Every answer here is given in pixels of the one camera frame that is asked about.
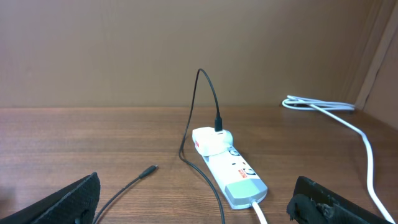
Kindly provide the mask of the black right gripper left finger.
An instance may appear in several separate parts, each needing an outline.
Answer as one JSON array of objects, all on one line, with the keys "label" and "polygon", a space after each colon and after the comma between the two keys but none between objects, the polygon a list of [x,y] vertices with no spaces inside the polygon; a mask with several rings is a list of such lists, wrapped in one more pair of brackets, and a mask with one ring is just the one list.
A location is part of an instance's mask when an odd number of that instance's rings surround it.
[{"label": "black right gripper left finger", "polygon": [[1,219],[1,224],[92,224],[100,199],[96,172]]}]

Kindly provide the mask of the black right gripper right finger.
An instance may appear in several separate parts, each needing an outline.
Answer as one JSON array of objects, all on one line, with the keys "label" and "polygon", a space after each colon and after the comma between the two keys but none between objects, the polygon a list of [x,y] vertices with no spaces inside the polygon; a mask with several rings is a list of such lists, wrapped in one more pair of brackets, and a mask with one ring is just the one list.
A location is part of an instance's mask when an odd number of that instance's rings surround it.
[{"label": "black right gripper right finger", "polygon": [[299,224],[390,223],[305,176],[296,181],[287,214]]}]

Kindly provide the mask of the white power strip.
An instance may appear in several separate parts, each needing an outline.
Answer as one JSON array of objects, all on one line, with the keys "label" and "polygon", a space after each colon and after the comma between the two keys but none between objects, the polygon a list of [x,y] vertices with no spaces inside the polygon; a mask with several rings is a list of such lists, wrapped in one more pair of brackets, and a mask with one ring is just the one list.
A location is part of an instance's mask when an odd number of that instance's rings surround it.
[{"label": "white power strip", "polygon": [[266,197],[267,185],[233,146],[203,160],[233,210],[249,208]]}]

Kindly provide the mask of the white usb wall charger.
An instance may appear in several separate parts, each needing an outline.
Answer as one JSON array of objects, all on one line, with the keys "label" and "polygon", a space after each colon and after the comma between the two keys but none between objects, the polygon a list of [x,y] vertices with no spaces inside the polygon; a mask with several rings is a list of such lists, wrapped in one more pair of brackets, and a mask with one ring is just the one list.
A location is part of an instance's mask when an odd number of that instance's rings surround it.
[{"label": "white usb wall charger", "polygon": [[221,154],[233,146],[233,136],[225,129],[215,131],[211,127],[197,128],[192,131],[192,140],[197,152],[205,157]]}]

